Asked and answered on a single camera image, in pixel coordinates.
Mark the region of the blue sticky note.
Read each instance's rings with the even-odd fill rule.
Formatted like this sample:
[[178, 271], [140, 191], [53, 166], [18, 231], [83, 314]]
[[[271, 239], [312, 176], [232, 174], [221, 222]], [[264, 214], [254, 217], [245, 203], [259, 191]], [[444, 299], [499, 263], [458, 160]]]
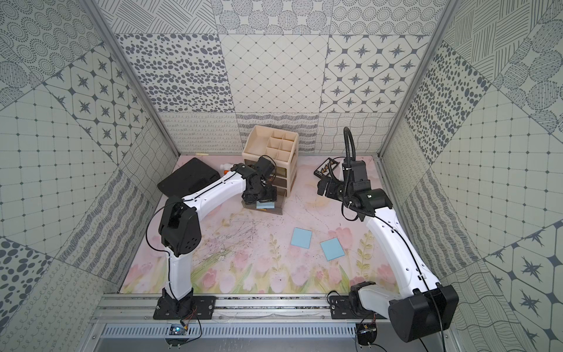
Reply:
[[309, 249], [312, 240], [312, 231], [304, 230], [301, 228], [295, 228], [293, 230], [290, 245], [296, 246], [302, 249]]
[[276, 207], [275, 202], [257, 202], [256, 209], [260, 210], [269, 210], [274, 209]]
[[320, 243], [327, 261], [332, 261], [345, 256], [345, 251], [338, 238], [331, 238]]

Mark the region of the beige drawer organizer cabinet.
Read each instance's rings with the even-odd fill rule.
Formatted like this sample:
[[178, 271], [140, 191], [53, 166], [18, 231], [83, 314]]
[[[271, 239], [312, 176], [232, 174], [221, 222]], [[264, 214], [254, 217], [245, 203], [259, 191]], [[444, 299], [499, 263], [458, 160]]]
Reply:
[[242, 152], [243, 160], [253, 165], [261, 155], [268, 155], [276, 162], [277, 177], [287, 178], [294, 185], [299, 156], [298, 133], [266, 126], [253, 127]]

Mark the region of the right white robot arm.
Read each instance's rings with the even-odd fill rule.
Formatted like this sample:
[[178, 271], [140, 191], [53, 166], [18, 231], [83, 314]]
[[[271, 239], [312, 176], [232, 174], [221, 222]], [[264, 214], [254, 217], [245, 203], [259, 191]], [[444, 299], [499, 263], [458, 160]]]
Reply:
[[406, 343], [443, 334], [450, 328], [459, 303], [456, 290], [441, 284], [416, 252], [386, 192], [371, 189], [369, 182], [363, 185], [360, 192], [349, 194], [344, 182], [324, 176], [318, 182], [318, 194], [340, 201], [365, 223], [388, 260], [398, 291], [361, 282], [350, 288], [348, 310], [360, 318], [383, 316]]

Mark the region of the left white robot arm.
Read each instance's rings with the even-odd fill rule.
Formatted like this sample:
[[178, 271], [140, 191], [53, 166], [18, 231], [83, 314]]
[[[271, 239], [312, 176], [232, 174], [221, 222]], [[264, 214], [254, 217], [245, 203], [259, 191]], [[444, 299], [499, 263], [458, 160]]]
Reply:
[[199, 221], [234, 196], [246, 205], [277, 200], [273, 185], [276, 165], [261, 157], [253, 165], [235, 164], [223, 177], [182, 198], [171, 197], [162, 208], [158, 233], [168, 257], [168, 282], [163, 296], [175, 303], [193, 295], [192, 252], [200, 245]]

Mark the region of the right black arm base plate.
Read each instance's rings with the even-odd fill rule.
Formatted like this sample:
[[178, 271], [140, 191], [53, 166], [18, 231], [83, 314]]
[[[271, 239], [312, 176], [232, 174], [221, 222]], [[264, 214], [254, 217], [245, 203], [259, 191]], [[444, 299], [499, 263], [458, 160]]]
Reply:
[[381, 320], [384, 316], [379, 315], [371, 310], [365, 309], [359, 301], [359, 298], [353, 296], [330, 295], [326, 297], [331, 318], [333, 320], [344, 319], [373, 319]]

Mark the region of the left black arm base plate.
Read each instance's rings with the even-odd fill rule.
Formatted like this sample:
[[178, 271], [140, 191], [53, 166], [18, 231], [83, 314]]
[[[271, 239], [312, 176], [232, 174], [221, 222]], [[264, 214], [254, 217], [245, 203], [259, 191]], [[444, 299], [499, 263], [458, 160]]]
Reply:
[[165, 293], [158, 299], [152, 318], [157, 321], [211, 320], [215, 308], [216, 296], [186, 296], [180, 301]]

